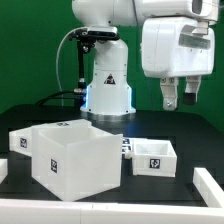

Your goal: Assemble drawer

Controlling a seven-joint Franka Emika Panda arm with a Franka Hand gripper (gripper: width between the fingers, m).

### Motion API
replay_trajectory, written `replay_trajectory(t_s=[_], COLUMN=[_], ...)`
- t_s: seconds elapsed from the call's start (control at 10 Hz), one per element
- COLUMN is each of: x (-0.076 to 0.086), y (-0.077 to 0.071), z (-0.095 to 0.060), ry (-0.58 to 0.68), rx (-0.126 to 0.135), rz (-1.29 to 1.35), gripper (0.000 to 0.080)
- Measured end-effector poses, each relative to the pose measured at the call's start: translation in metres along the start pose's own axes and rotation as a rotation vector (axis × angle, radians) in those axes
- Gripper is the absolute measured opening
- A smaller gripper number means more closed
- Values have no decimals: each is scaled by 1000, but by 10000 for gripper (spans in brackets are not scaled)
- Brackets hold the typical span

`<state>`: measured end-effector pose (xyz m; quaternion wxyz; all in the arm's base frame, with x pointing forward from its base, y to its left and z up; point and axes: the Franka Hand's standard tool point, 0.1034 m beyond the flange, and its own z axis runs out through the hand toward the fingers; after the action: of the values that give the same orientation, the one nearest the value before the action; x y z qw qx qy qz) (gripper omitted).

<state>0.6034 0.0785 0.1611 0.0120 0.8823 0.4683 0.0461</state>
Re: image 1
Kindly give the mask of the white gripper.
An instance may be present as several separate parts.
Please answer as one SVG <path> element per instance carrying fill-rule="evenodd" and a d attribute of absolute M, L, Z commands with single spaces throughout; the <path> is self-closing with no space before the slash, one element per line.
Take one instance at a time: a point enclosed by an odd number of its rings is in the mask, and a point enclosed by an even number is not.
<path fill-rule="evenodd" d="M 214 66 L 215 35 L 211 28 L 206 35 L 197 35 L 198 22 L 186 17 L 147 19 L 143 24 L 141 59 L 147 77 L 161 78 L 163 109 L 178 107 L 179 79 L 186 77 L 183 102 L 195 105 L 201 77 Z"/>

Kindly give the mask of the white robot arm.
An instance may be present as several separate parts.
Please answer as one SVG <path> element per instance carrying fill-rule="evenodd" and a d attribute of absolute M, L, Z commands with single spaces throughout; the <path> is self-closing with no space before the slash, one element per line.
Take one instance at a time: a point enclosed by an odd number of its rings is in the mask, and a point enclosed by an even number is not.
<path fill-rule="evenodd" d="M 160 80 L 163 108 L 177 108 L 179 79 L 186 79 L 183 99 L 197 102 L 201 77 L 214 67 L 220 0 L 72 0 L 75 17 L 85 26 L 84 51 L 95 50 L 93 80 L 81 110 L 98 116 L 133 114 L 127 84 L 128 47 L 118 26 L 140 26 L 144 74 Z"/>

